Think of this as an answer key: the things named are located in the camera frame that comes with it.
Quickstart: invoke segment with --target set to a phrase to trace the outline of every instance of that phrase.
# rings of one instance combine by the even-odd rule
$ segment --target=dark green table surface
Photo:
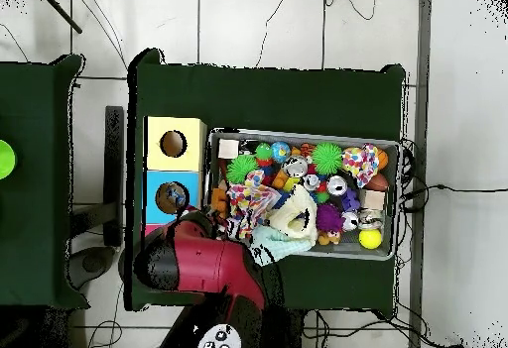
[[[0,180],[0,305],[87,307],[65,276],[67,102],[81,62],[0,62],[0,139],[18,162]]]
[[[233,127],[398,141],[405,72],[276,70],[160,64],[139,56],[136,69],[133,240],[139,241],[144,116],[194,117],[208,129]],[[394,259],[365,261],[290,256],[279,262],[289,308],[373,308],[391,315]],[[134,308],[188,304],[191,294],[150,290],[133,279]]]

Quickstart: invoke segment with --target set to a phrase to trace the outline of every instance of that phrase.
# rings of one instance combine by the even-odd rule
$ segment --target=green circular object
[[[256,148],[256,157],[259,160],[268,160],[272,158],[272,148],[267,143],[261,143]]]
[[[0,140],[0,179],[11,174],[14,166],[16,166],[14,150],[5,141]]]

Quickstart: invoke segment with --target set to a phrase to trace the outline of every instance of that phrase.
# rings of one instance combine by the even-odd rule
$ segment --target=shape sorter box
[[[161,140],[167,132],[177,131],[185,138],[185,151],[167,156]],[[206,144],[206,125],[196,118],[147,117],[147,169],[166,172],[201,172]]]

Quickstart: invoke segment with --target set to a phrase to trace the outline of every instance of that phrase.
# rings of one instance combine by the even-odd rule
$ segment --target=blue toy
[[[277,163],[283,163],[291,155],[291,148],[286,143],[277,142],[272,144],[272,157]]]

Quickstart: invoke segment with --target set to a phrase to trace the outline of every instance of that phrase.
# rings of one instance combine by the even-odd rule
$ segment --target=brown toy
[[[378,192],[386,192],[388,190],[388,180],[382,174],[376,174],[370,181],[365,185],[365,189],[376,190]]]
[[[280,169],[272,182],[272,186],[276,189],[282,189],[289,178],[290,177],[285,174],[282,169]]]
[[[379,170],[386,168],[388,165],[388,155],[381,149],[377,149],[377,158],[379,159]]]
[[[225,190],[215,187],[211,192],[211,208],[219,212],[221,218],[227,215],[227,195]]]
[[[317,242],[322,246],[325,246],[330,242],[333,243],[333,245],[338,245],[338,242],[340,242],[340,233],[332,231],[328,231],[326,233],[325,231],[319,231]]]

